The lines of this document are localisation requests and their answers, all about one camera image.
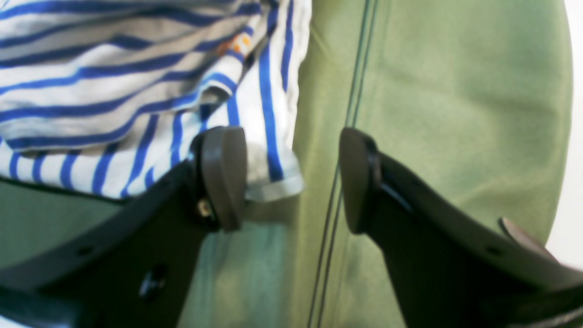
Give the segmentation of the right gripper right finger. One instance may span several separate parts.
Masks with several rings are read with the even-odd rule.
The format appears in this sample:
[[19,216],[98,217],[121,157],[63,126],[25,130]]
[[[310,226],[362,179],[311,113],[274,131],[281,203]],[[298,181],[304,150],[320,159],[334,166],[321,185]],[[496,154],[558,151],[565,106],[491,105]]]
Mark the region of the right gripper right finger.
[[381,250],[408,328],[580,328],[583,276],[520,226],[473,220],[375,140],[339,140],[350,231]]

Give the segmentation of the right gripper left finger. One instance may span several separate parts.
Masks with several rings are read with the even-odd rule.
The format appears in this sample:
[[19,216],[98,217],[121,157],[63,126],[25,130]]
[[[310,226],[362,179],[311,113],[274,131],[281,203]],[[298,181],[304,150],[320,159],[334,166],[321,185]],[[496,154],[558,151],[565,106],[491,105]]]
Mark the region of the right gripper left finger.
[[1,270],[3,328],[174,328],[206,237],[241,227],[246,140],[208,129],[106,222]]

